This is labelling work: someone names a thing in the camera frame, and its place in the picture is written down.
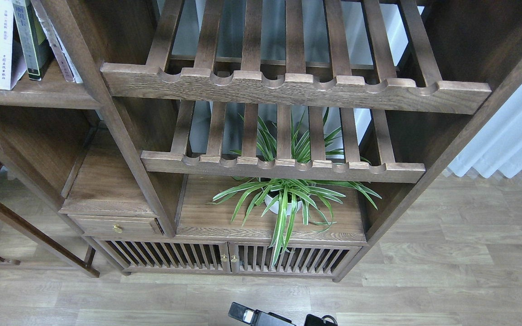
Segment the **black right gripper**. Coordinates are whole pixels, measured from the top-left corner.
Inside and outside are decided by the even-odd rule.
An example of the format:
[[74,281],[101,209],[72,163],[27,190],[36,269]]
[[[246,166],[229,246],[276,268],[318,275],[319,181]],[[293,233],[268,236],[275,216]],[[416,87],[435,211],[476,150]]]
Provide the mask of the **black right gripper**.
[[[292,320],[284,318],[273,312],[263,312],[261,310],[252,310],[237,302],[232,302],[228,316],[241,321],[250,326],[287,326],[293,325]],[[336,319],[329,314],[319,317],[314,314],[307,314],[304,326],[337,326]]]

